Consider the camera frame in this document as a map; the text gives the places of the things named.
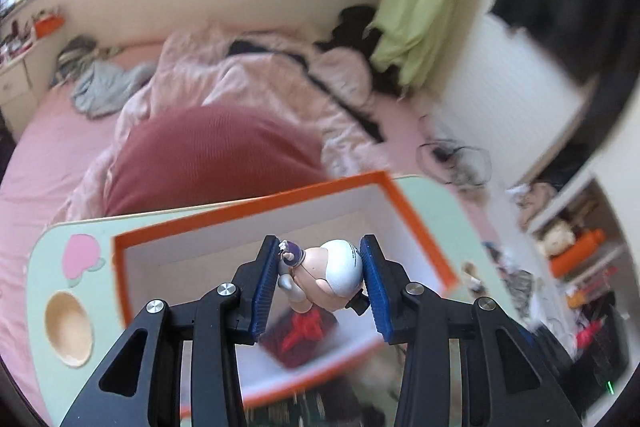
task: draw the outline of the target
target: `plush toy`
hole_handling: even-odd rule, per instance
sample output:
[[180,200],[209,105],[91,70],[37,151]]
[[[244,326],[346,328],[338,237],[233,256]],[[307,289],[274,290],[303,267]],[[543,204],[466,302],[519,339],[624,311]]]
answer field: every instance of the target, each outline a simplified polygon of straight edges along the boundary
[[538,241],[540,253],[547,258],[561,254],[572,245],[575,245],[575,234],[562,219],[556,220]]
[[361,315],[369,306],[362,294],[362,259],[348,241],[334,239],[306,250],[282,241],[278,272],[278,286],[298,313],[316,304],[330,312],[353,308]]

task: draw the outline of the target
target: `red ribbon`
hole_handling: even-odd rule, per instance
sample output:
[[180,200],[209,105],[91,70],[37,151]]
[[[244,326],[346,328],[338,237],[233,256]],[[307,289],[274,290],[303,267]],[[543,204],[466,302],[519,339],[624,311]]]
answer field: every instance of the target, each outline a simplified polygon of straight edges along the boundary
[[321,341],[324,338],[322,331],[322,317],[316,308],[311,308],[305,314],[293,313],[291,317],[291,331],[283,339],[280,352],[286,353],[299,341]]

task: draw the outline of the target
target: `orange container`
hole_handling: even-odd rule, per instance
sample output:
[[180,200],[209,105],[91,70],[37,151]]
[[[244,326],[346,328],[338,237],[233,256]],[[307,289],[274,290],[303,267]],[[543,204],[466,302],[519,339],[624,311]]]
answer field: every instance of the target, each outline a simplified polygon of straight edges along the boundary
[[46,19],[41,19],[38,22],[33,23],[33,27],[36,29],[36,35],[39,39],[51,35],[60,26],[65,23],[65,19],[58,15],[52,15]]
[[575,245],[549,261],[551,273],[558,279],[571,272],[578,264],[593,255],[606,238],[604,230],[601,229],[583,233]]

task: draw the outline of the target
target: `pink pillow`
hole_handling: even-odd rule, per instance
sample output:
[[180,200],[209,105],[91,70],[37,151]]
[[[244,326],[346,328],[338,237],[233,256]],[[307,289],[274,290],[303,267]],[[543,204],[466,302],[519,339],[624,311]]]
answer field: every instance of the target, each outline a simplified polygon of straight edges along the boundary
[[266,196],[327,179],[318,136],[260,108],[213,103],[134,127],[113,166],[106,215]]

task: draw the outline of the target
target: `black strap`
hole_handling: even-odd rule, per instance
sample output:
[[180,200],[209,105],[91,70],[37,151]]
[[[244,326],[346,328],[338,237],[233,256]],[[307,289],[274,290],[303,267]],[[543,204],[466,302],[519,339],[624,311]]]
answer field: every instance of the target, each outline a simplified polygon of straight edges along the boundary
[[274,53],[279,55],[285,55],[286,57],[292,58],[292,60],[295,60],[297,63],[299,63],[302,66],[303,70],[305,71],[305,75],[309,79],[309,81],[311,81],[311,83],[314,84],[322,92],[328,94],[334,100],[335,103],[337,103],[341,108],[343,108],[347,113],[349,113],[351,115],[351,118],[356,120],[370,137],[372,137],[378,143],[383,142],[385,140],[382,134],[380,133],[380,126],[376,122],[369,120],[369,118],[366,115],[364,115],[357,109],[354,109],[353,107],[349,106],[346,102],[343,102],[335,93],[331,91],[331,89],[329,89],[324,84],[324,82],[322,82],[322,80],[320,80],[319,78],[316,78],[315,76],[309,73],[309,67],[308,67],[308,64],[306,63],[305,57],[301,55],[296,55],[293,53],[269,50],[261,46],[256,46],[252,42],[243,41],[243,40],[237,40],[232,42],[231,45],[229,46],[229,51],[226,54],[226,56],[230,57],[232,55],[241,55],[241,54],[247,54],[247,53]]

